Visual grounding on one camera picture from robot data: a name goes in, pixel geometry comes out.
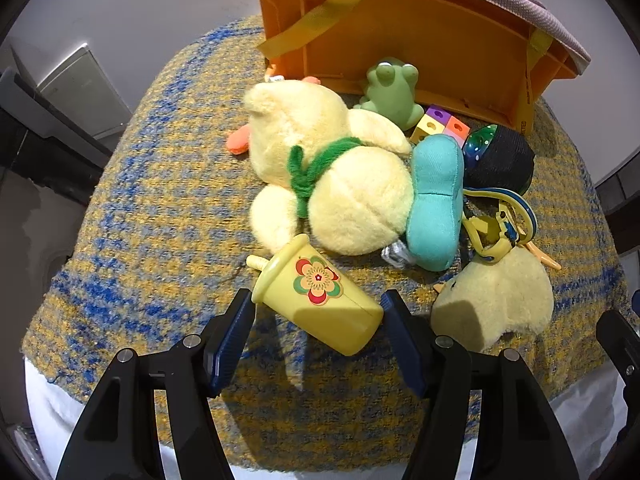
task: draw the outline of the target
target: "orange plastic toy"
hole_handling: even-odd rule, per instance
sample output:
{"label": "orange plastic toy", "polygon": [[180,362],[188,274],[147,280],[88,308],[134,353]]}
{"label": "orange plastic toy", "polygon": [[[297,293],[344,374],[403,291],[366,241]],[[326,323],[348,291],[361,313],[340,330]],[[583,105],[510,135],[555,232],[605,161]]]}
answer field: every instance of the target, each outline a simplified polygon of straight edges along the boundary
{"label": "orange plastic toy", "polygon": [[[273,71],[267,70],[264,74],[264,80],[269,81],[269,78],[274,75]],[[312,75],[303,77],[302,81],[307,83],[313,83],[316,85],[321,84],[321,81]],[[236,131],[229,134],[226,138],[226,148],[234,155],[242,155],[244,152],[249,151],[249,135],[251,134],[251,127],[248,124],[240,126]]]}
{"label": "orange plastic toy", "polygon": [[[325,1],[260,0],[267,40]],[[523,134],[549,83],[578,73],[559,41],[486,0],[359,0],[337,23],[321,20],[318,37],[268,59],[271,73],[362,94],[367,68],[393,56],[417,67],[417,102]]]}
{"label": "orange plastic toy", "polygon": [[249,151],[249,134],[251,134],[251,126],[248,124],[240,126],[226,138],[226,148],[234,155]]}

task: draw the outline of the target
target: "yellow and blue knit blanket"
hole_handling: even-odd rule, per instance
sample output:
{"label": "yellow and blue knit blanket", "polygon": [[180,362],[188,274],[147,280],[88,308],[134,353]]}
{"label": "yellow and blue knit blanket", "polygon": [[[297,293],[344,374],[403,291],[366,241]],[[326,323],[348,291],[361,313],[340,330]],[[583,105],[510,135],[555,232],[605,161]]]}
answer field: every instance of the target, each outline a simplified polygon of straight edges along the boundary
{"label": "yellow and blue knit blanket", "polygon": [[[249,160],[225,149],[248,119],[244,92],[261,81],[260,18],[219,28],[179,52],[148,90],[86,212],[74,256],[53,279],[23,351],[49,381],[86,401],[118,349],[168,349],[251,287],[244,260],[263,254],[248,207],[263,184]],[[562,263],[549,270],[556,304],[538,338],[517,348],[549,397],[604,360],[594,338],[608,308],[628,314],[613,243],[574,145],[543,104],[530,145],[536,171],[527,199],[536,244]],[[334,257],[375,298],[397,288],[425,309],[435,277],[386,266],[377,254]],[[459,270],[460,263],[449,274]],[[170,442],[166,400],[156,398]],[[231,386],[210,403],[229,462],[277,470],[352,469],[407,460],[422,421],[384,331],[344,357],[267,307]],[[479,406],[472,406],[477,420]]]}

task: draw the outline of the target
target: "yellow block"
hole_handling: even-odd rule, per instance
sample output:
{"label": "yellow block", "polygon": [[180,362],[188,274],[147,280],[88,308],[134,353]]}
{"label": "yellow block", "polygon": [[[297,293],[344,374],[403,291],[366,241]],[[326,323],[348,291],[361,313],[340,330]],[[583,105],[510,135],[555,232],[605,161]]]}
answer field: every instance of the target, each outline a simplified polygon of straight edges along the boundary
{"label": "yellow block", "polygon": [[425,114],[420,119],[420,122],[416,124],[415,130],[409,140],[414,144],[418,144],[418,142],[423,140],[426,136],[441,134],[443,131],[444,124],[439,123],[433,117],[429,117]]}

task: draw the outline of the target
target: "yellow stuffed animal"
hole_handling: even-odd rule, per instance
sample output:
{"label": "yellow stuffed animal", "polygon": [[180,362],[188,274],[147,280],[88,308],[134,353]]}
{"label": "yellow stuffed animal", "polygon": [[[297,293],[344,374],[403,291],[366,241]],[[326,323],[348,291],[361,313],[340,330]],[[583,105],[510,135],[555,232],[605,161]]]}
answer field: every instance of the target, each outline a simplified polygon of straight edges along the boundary
{"label": "yellow stuffed animal", "polygon": [[539,334],[553,309],[545,268],[525,248],[514,247],[495,264],[476,256],[451,278],[431,307],[431,327],[479,352],[505,332]]}
{"label": "yellow stuffed animal", "polygon": [[250,222],[268,250],[278,252],[300,232],[301,200],[287,167],[294,146],[302,149],[302,171],[326,160],[334,146],[345,150],[334,153],[303,200],[311,232],[324,248],[366,254],[404,233],[413,188],[398,155],[409,155],[411,145],[395,124],[374,112],[348,110],[328,88],[296,80],[257,84],[244,103],[251,164],[269,184],[255,198]]}

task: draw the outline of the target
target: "orange block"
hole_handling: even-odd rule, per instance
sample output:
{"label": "orange block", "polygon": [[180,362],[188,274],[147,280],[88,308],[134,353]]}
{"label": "orange block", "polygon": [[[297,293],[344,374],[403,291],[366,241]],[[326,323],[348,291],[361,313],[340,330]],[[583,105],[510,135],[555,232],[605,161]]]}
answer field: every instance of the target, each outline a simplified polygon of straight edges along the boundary
{"label": "orange block", "polygon": [[447,128],[454,132],[462,140],[466,140],[466,138],[469,136],[469,127],[462,121],[456,119],[454,116],[451,116],[449,122],[447,122]]}

